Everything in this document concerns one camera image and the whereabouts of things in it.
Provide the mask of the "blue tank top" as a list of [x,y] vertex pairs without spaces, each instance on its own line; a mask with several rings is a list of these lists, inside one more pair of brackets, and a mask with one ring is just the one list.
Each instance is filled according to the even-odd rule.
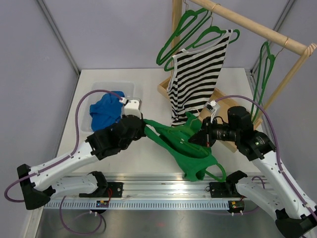
[[122,104],[113,94],[106,93],[95,104],[90,105],[92,131],[111,126],[121,120]]

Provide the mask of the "striped black white tank top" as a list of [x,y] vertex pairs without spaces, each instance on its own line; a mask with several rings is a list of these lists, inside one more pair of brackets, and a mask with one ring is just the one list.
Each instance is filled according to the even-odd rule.
[[186,113],[198,116],[214,92],[225,61],[232,30],[225,30],[213,45],[196,51],[181,49],[173,58],[174,70],[167,94],[171,103],[171,125],[187,121]]

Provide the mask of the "green hanger of blue top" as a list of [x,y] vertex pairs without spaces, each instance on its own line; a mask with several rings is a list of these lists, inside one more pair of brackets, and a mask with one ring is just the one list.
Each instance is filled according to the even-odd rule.
[[270,50],[268,41],[265,41],[260,48],[259,62],[256,68],[257,79],[253,95],[253,101],[257,101],[259,105],[263,101],[266,85],[273,71],[276,57],[282,50],[274,55]]

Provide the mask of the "green hanger of striped top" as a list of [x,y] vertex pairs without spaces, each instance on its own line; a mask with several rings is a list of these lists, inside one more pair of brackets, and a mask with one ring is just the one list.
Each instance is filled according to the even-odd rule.
[[[165,53],[165,50],[169,46],[169,44],[178,36],[180,36],[190,25],[192,25],[195,20],[198,18],[198,15],[204,14],[203,18],[178,42],[175,46],[172,46],[171,49]],[[180,51],[180,48],[186,43],[208,20],[213,20],[212,12],[206,10],[205,8],[201,8],[197,11],[187,10],[181,16],[181,19],[169,37],[165,45],[161,48],[158,53],[156,64],[164,65],[163,70],[166,72],[174,70],[173,66],[170,64],[173,61],[173,55]],[[185,47],[186,50],[199,48],[203,45],[206,45],[216,39],[222,37],[228,30],[220,29],[218,26],[214,25],[211,22],[210,26],[207,27],[198,37],[197,39]]]

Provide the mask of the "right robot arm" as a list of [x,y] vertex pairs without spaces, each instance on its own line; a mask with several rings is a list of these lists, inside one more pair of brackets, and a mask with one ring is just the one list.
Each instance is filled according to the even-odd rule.
[[227,111],[228,122],[219,124],[209,117],[188,141],[209,147],[217,140],[231,141],[237,150],[265,176],[274,193],[254,183],[242,171],[225,182],[229,196],[240,194],[266,211],[286,238],[300,238],[317,226],[317,205],[305,195],[278,158],[277,146],[263,132],[254,129],[250,113],[242,106]]

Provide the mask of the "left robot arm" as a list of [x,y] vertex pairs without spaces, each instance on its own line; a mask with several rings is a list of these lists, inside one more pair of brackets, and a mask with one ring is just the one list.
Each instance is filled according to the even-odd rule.
[[132,141],[145,136],[143,116],[127,115],[105,129],[95,131],[75,152],[54,158],[42,165],[22,164],[17,168],[24,204],[27,210],[46,205],[51,198],[78,194],[80,197],[102,197],[107,181],[101,172],[93,171],[81,178],[67,175],[85,165],[101,161],[126,150]]

